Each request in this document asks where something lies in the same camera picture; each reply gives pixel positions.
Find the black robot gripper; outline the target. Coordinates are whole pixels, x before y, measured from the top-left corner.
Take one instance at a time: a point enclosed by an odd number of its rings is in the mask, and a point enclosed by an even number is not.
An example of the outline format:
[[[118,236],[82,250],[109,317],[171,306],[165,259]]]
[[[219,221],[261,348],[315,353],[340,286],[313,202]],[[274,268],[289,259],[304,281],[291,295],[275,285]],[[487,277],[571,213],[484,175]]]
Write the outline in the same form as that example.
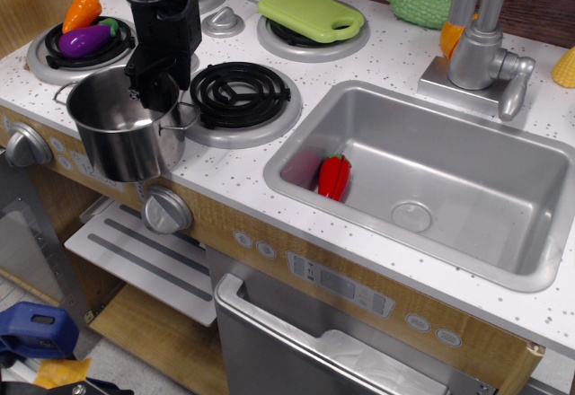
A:
[[[127,1],[137,35],[125,68],[128,98],[168,112],[176,101],[176,83],[182,89],[190,85],[190,57],[201,42],[199,1]]]

